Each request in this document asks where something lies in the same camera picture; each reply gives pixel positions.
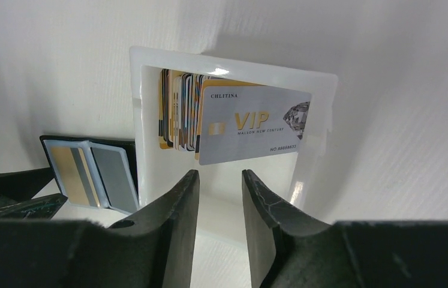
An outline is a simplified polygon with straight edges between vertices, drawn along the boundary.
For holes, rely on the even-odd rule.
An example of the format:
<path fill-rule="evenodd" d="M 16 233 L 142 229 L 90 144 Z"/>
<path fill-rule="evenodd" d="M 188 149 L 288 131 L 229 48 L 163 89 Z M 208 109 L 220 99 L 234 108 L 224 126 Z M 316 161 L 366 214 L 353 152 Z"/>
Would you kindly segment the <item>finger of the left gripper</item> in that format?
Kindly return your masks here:
<path fill-rule="evenodd" d="M 26 201 L 41 191 L 52 179 L 51 168 L 0 173 L 0 195 L 14 201 Z"/>

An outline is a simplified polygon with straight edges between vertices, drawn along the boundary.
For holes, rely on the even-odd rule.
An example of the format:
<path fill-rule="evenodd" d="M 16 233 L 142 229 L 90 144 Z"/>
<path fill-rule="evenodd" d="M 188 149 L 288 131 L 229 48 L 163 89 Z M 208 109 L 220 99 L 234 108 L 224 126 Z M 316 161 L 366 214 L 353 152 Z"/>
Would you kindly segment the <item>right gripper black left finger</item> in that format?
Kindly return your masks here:
<path fill-rule="evenodd" d="M 0 220 L 0 287 L 189 287 L 199 187 L 189 170 L 110 227 Z"/>

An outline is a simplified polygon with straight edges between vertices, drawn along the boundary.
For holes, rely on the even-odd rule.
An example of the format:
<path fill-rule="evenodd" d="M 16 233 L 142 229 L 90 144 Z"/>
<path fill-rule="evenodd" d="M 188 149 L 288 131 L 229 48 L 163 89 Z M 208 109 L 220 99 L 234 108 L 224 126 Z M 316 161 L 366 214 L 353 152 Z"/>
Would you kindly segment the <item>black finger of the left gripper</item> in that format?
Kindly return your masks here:
<path fill-rule="evenodd" d="M 51 219 L 67 201 L 62 194 L 51 194 L 0 208 L 0 218 Z"/>

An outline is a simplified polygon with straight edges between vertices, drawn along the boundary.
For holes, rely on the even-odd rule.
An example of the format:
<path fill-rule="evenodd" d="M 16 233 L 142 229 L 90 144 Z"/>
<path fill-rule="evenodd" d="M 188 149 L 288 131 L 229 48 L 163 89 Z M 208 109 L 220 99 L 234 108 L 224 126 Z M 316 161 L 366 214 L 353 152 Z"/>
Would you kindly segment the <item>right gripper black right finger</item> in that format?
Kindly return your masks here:
<path fill-rule="evenodd" d="M 448 287 L 448 221 L 326 224 L 242 172 L 253 287 Z"/>

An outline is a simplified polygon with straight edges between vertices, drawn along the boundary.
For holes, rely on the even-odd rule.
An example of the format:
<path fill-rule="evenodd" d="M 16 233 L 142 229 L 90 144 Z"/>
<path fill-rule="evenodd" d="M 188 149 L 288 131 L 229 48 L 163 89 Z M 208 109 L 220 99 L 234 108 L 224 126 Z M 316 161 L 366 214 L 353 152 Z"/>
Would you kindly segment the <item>gold credit card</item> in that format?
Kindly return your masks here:
<path fill-rule="evenodd" d="M 50 152 L 62 191 L 68 197 L 69 202 L 80 206 L 100 208 L 101 203 L 84 150 L 76 147 L 52 146 Z"/>

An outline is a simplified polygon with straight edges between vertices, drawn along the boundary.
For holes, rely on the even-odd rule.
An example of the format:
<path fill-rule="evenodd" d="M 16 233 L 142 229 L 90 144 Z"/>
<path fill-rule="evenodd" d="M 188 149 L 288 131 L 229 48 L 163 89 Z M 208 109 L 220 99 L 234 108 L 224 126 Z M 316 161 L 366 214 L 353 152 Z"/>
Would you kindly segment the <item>black leather card holder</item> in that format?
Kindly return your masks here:
<path fill-rule="evenodd" d="M 140 209 L 133 140 L 42 135 L 40 141 L 71 204 L 127 215 Z"/>

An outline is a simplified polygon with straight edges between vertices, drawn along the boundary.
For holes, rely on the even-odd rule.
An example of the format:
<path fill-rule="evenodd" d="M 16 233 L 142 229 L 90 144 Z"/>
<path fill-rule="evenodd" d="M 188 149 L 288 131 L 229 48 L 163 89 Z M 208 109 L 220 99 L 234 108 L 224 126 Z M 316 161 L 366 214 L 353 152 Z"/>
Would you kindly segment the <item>dark glossy credit card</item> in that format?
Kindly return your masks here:
<path fill-rule="evenodd" d="M 132 214 L 139 200 L 124 148 L 93 143 L 91 151 L 107 196 L 109 208 Z"/>

